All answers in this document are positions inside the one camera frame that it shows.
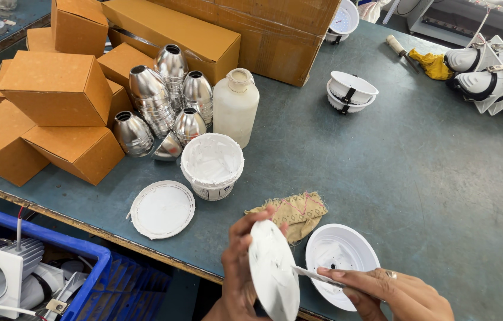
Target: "rag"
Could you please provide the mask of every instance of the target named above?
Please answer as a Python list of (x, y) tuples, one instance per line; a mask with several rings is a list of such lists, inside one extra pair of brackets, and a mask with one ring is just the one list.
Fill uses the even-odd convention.
[(321, 220), (321, 216), (327, 214), (327, 208), (321, 201), (317, 192), (304, 192), (299, 195), (291, 195), (284, 199), (269, 199), (263, 206), (256, 207), (244, 213), (257, 213), (265, 210), (268, 205), (276, 208), (271, 221), (278, 227), (287, 222), (287, 241), (296, 242), (306, 237)]
[(454, 74), (445, 64), (444, 55), (434, 55), (433, 53), (427, 53), (421, 55), (413, 48), (408, 53), (408, 56), (420, 63), (424, 72), (432, 79), (445, 81), (452, 77)]

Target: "person's hand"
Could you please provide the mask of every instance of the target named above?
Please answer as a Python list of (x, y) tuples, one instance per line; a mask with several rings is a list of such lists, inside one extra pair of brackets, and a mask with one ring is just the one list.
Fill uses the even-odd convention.
[[(224, 285), (222, 297), (215, 303), (205, 320), (270, 320), (256, 317), (253, 305), (257, 298), (250, 273), (248, 248), (252, 242), (250, 231), (255, 222), (273, 216), (275, 208), (268, 206), (262, 212), (251, 213), (242, 217), (230, 227), (230, 245), (222, 254), (224, 266)], [(285, 236), (289, 226), (284, 223), (279, 230)]]
[(454, 321), (448, 300), (414, 276), (394, 272), (396, 278), (392, 278), (383, 268), (359, 272), (319, 267), (317, 273), (352, 287), (345, 287), (343, 292), (363, 321), (387, 321), (376, 298), (388, 302), (394, 321)]

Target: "blue bin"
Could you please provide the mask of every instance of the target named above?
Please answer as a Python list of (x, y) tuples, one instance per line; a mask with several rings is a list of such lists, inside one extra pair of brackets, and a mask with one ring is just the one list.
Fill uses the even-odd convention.
[[(0, 226), (16, 230), (17, 218), (0, 212)], [(95, 259), (97, 263), (61, 321), (152, 320), (162, 305), (171, 277), (146, 263), (23, 221), (24, 235)]]

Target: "wooden table edge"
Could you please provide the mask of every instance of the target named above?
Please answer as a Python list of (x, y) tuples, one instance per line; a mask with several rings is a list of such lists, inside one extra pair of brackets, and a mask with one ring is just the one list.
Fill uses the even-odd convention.
[[(124, 237), (120, 237), (120, 236), (115, 235), (113, 233), (109, 233), (105, 230), (101, 230), (95, 226), (92, 226), (88, 223), (71, 218), (71, 217), (64, 215), (62, 213), (59, 213), (57, 211), (50, 210), (49, 208), (43, 207), (43, 206), (36, 204), (34, 202), (30, 202), (30, 201), (23, 199), (23, 198), (20, 198), (16, 195), (6, 193), (6, 192), (0, 190), (0, 198), (5, 199), (6, 201), (12, 202), (14, 204), (18, 204), (20, 206), (26, 207), (29, 210), (36, 211), (37, 213), (51, 217), (53, 219), (56, 219), (60, 222), (65, 223), (65, 224), (69, 224), (69, 225), (76, 227), (80, 230), (89, 232), (97, 237), (101, 237), (105, 240), (108, 240), (113, 243), (124, 246), (126, 248), (129, 248), (133, 251), (136, 251), (138, 253), (146, 255), (149, 258), (153, 258), (155, 260), (158, 260), (158, 261), (166, 263), (170, 266), (179, 268), (179, 269), (186, 271), (188, 273), (192, 273), (194, 275), (197, 275), (202, 279), (206, 279), (208, 281), (212, 281), (212, 282), (220, 284), (220, 285), (222, 284), (222, 282), (224, 280), (224, 278), (219, 276), (218, 274), (210, 273), (206, 270), (203, 270), (202, 268), (199, 268), (197, 266), (193, 266), (193, 265), (186, 263), (184, 261), (175, 259), (169, 255), (155, 251), (151, 248), (148, 248), (146, 246), (143, 246), (143, 245), (138, 244), (136, 242), (133, 242), (131, 240), (127, 240)], [(301, 317), (307, 321), (332, 321), (331, 319), (329, 319), (327, 317), (323, 317), (322, 315), (316, 314), (312, 311), (309, 311), (309, 310), (306, 310), (303, 308), (299, 308), (299, 312), (298, 312), (297, 316)]]

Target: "patterned cloth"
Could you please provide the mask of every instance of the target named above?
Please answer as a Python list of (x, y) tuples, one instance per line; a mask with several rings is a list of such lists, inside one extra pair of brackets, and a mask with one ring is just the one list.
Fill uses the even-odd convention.
[(327, 208), (321, 201), (317, 192), (291, 195), (285, 199), (269, 199), (263, 206), (245, 211), (245, 214), (263, 211), (269, 204), (276, 208), (276, 213), (271, 218), (277, 226), (283, 222), (289, 224), (287, 241), (296, 242), (306, 237), (321, 220), (321, 216), (327, 214)]

